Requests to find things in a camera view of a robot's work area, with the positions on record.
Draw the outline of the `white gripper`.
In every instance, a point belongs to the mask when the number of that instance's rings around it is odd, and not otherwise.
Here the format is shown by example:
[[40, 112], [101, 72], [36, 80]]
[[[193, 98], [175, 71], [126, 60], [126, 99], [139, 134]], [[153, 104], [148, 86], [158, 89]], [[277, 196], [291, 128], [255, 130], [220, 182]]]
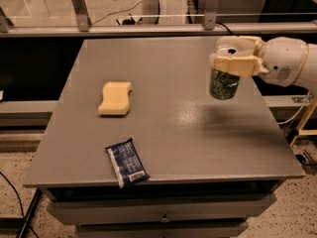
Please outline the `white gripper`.
[[[308, 45], [302, 40], [285, 37], [263, 42], [254, 36], [221, 37], [216, 42], [216, 54], [209, 56], [209, 62], [213, 68], [235, 76], [258, 75], [269, 84], [293, 84], [302, 70]], [[253, 56], [259, 50], [260, 58]]]

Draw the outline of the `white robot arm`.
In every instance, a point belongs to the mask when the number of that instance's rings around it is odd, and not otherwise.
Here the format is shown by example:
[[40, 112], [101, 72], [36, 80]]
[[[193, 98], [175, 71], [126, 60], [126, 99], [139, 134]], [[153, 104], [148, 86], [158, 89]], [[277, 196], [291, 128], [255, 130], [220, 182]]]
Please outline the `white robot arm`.
[[296, 85], [317, 91], [317, 45], [299, 39], [278, 37], [267, 42], [260, 37], [224, 36], [209, 56], [216, 70], [234, 76], [259, 76], [282, 87]]

